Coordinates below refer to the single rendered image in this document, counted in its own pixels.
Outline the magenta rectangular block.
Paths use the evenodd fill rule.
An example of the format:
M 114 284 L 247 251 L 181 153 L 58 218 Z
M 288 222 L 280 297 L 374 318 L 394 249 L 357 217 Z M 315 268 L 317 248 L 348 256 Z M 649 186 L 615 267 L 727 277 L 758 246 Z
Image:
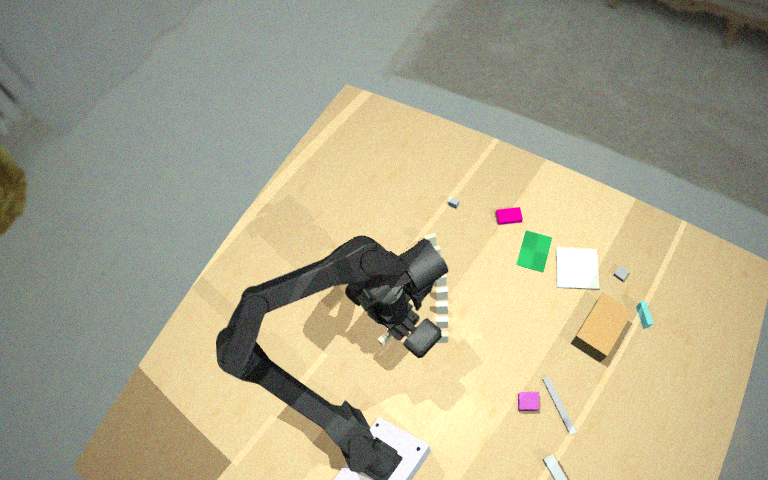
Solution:
M 520 207 L 497 210 L 496 215 L 499 225 L 517 222 L 522 223 L 523 221 Z

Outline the light blue rectangular block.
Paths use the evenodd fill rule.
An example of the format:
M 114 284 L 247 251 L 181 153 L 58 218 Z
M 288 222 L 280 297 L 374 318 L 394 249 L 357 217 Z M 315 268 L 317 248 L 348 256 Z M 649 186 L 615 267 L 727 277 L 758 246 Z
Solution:
M 649 312 L 649 308 L 647 306 L 646 300 L 641 301 L 636 306 L 636 310 L 638 311 L 639 318 L 641 319 L 641 324 L 643 325 L 643 329 L 647 329 L 653 324 L 653 319 L 651 318 L 651 313 Z

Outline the pink square block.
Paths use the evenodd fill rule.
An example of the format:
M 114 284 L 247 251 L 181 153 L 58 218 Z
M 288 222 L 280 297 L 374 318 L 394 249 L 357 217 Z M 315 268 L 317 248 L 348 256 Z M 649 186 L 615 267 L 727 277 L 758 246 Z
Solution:
M 539 392 L 519 392 L 517 411 L 538 411 Z

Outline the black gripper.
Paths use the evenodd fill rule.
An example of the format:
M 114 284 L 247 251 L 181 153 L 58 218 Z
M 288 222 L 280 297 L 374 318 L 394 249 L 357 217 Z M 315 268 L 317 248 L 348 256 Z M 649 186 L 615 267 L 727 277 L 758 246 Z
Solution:
M 367 282 L 349 284 L 346 287 L 345 295 L 355 305 L 360 306 L 354 293 L 365 286 Z M 411 300 L 411 297 L 405 293 L 405 303 L 397 312 L 383 314 L 375 308 L 370 308 L 367 314 L 376 323 L 385 325 L 389 329 L 387 332 L 393 338 L 401 340 L 407 337 L 403 343 L 404 346 L 417 358 L 423 358 L 442 337 L 442 331 L 427 318 L 418 327 L 415 327 L 420 320 L 420 315 L 412 309 L 413 305 L 409 303 Z

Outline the white flat square panel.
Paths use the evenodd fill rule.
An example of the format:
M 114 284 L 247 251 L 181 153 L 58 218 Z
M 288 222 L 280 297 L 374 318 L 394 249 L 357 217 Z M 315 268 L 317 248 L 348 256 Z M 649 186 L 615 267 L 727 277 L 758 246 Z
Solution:
M 556 247 L 557 288 L 599 290 L 597 249 Z

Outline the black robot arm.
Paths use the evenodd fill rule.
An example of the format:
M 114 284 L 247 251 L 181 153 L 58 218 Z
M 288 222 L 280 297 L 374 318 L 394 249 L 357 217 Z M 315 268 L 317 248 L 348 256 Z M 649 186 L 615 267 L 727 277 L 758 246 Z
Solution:
M 448 273 L 444 258 L 427 239 L 397 256 L 372 238 L 356 236 L 313 264 L 258 286 L 247 287 L 228 326 L 216 339 L 224 372 L 272 393 L 322 427 L 341 448 L 351 472 L 389 480 L 403 457 L 372 435 L 362 412 L 347 400 L 332 405 L 277 366 L 256 342 L 266 313 L 333 286 L 367 282 L 354 293 L 365 311 L 397 312 L 408 294 L 418 311 L 435 281 Z

